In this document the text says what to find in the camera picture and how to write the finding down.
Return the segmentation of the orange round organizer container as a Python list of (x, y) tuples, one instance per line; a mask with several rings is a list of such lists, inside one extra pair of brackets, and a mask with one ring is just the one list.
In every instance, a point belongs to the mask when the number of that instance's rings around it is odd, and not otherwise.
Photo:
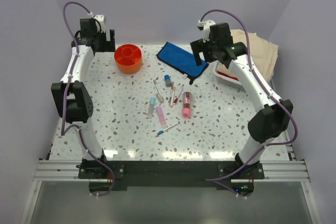
[(115, 50), (114, 60), (122, 73), (136, 73), (142, 67), (142, 51), (136, 45), (124, 44)]

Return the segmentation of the blue cap grey glue stick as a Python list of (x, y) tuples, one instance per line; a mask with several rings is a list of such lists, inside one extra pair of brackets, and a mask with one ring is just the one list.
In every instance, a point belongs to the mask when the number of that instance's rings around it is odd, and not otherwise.
[(166, 85), (166, 87), (171, 87), (172, 85), (173, 85), (173, 83), (172, 83), (172, 81), (171, 81), (171, 79), (170, 79), (170, 76), (168, 75), (168, 74), (166, 74), (165, 76), (164, 76), (164, 80), (165, 80), (165, 85)]

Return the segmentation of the orange cap white pen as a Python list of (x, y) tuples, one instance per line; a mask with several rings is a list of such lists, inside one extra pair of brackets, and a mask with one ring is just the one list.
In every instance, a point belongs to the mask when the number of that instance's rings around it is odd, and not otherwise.
[(175, 86), (172, 86), (172, 88), (171, 88), (171, 94), (170, 94), (170, 100), (169, 100), (170, 107), (173, 106), (174, 96), (175, 96)]

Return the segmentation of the blue cap white pen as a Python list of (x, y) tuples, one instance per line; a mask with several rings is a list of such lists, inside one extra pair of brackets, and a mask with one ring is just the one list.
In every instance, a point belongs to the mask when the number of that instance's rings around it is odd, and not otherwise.
[(156, 136), (160, 136), (160, 135), (162, 135), (163, 133), (165, 133), (165, 132), (171, 130), (172, 128), (174, 128), (174, 127), (176, 127), (176, 126), (178, 126), (178, 125), (180, 125), (180, 122), (176, 122), (176, 123), (174, 123), (174, 124), (168, 126), (167, 128), (158, 131), (158, 132), (156, 133)]

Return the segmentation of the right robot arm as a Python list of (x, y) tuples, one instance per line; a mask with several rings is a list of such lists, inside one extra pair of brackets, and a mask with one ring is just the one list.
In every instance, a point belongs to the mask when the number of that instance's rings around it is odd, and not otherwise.
[(252, 166), (260, 161), (263, 151), (275, 145), (274, 139), (287, 129), (293, 104), (273, 91), (251, 58), (250, 43), (235, 43), (227, 23), (199, 21), (197, 27), (203, 32), (203, 38), (191, 42), (196, 64), (201, 64), (200, 54), (206, 62), (222, 63), (238, 78), (256, 111), (248, 122), (249, 138), (236, 154), (231, 172), (231, 175), (246, 178), (252, 173)]

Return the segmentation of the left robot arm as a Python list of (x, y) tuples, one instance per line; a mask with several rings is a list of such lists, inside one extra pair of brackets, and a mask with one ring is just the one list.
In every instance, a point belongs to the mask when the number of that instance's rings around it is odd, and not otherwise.
[(52, 96), (61, 118), (61, 135), (75, 130), (83, 158), (80, 170), (97, 178), (108, 174), (109, 165), (98, 143), (93, 125), (93, 101), (85, 87), (89, 66), (96, 52), (114, 52), (114, 30), (106, 30), (106, 19), (96, 15), (80, 20), (80, 29), (71, 43), (71, 58), (64, 76), (51, 85)]

